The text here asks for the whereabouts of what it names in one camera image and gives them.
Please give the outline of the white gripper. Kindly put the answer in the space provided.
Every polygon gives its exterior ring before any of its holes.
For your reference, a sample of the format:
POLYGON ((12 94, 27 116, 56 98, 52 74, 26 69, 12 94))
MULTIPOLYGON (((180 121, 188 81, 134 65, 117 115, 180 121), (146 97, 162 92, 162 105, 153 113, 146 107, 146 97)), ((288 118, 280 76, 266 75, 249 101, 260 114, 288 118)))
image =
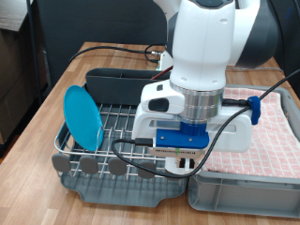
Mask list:
MULTIPOLYGON (((194 91, 170 81, 147 84, 136 111, 132 138, 151 139, 155 147, 245 152, 251 143, 250 114, 223 104, 223 89, 194 91)), ((180 159, 179 168, 186 160, 180 159)), ((194 168, 194 159, 188 160, 194 168)))

